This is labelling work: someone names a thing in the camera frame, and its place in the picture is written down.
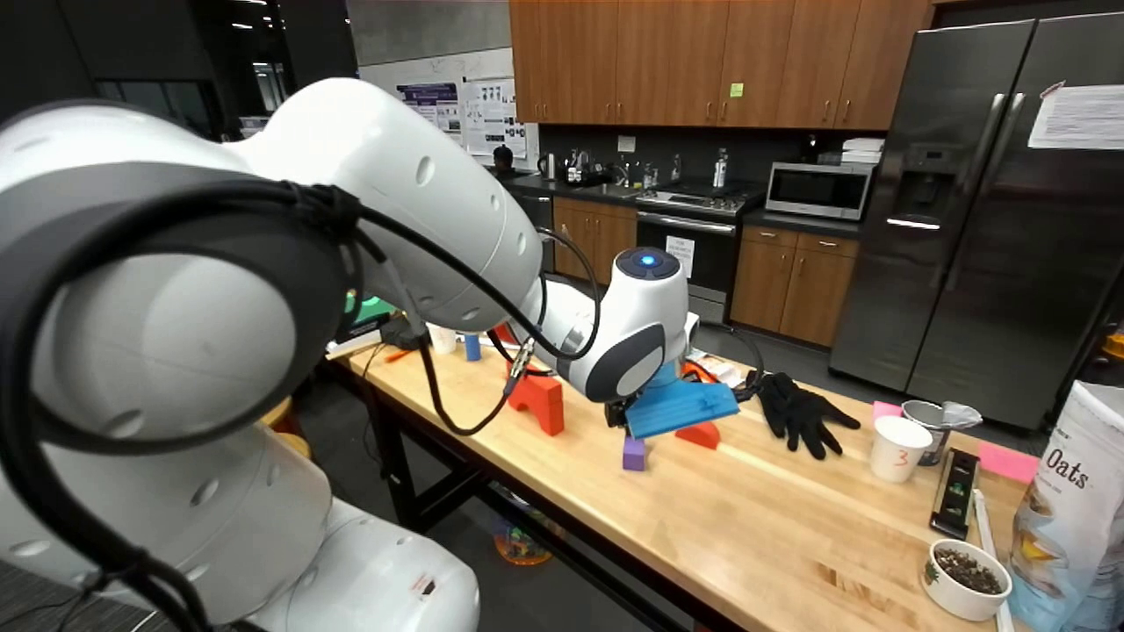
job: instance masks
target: oven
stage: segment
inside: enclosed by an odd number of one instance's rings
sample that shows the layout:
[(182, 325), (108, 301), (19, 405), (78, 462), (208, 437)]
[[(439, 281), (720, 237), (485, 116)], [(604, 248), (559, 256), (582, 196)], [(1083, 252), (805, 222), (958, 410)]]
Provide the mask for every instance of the oven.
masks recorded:
[(707, 324), (727, 321), (727, 300), (739, 275), (739, 240), (743, 222), (703, 219), (703, 214), (672, 214), (672, 212), (638, 212), (636, 242), (668, 248), (688, 272), (693, 311)]

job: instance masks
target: small bowl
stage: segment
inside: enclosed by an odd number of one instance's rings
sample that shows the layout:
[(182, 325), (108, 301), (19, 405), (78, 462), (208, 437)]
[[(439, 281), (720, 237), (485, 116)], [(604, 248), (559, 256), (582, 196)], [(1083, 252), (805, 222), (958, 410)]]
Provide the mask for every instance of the small bowl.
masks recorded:
[[(978, 565), (983, 565), (996, 583), (1001, 585), (999, 595), (979, 595), (979, 589), (970, 589), (962, 585), (957, 577), (949, 577), (943, 565), (938, 565), (938, 551), (957, 551), (958, 557), (972, 557)], [(983, 547), (978, 544), (965, 544), (965, 541), (930, 541), (928, 544), (928, 563), (923, 563), (923, 595), (930, 602), (938, 602), (945, 612), (952, 612), (957, 617), (965, 617), (965, 623), (986, 623), (999, 615), (999, 606), (1012, 596), (1012, 571), (996, 557), (986, 556)]]

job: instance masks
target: upper cabinet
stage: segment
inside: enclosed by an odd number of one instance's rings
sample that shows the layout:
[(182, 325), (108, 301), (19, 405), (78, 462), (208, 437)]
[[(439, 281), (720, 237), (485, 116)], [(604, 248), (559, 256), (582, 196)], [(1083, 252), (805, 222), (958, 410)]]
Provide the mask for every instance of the upper cabinet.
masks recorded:
[(930, 0), (511, 0), (520, 118), (887, 131)]

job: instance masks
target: black glove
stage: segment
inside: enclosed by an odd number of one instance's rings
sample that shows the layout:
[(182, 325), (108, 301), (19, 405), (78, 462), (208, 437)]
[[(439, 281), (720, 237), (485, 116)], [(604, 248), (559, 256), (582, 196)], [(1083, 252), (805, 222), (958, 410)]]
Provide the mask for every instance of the black glove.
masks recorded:
[(788, 438), (788, 450), (798, 453), (801, 438), (816, 459), (827, 459), (827, 446), (839, 457), (839, 438), (827, 430), (830, 423), (839, 423), (844, 430), (861, 430), (857, 418), (839, 410), (818, 395), (801, 389), (792, 375), (761, 375), (758, 398), (765, 409), (768, 431), (777, 438)]

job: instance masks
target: blue object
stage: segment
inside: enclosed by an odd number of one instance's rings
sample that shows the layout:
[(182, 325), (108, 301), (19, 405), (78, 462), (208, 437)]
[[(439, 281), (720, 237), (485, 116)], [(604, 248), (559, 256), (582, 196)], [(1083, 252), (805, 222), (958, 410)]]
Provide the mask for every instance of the blue object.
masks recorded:
[(483, 338), (465, 335), (465, 358), (469, 358), (469, 363), (483, 363)]
[(624, 410), (636, 438), (678, 431), (739, 410), (733, 389), (724, 382), (688, 382), (663, 366)]

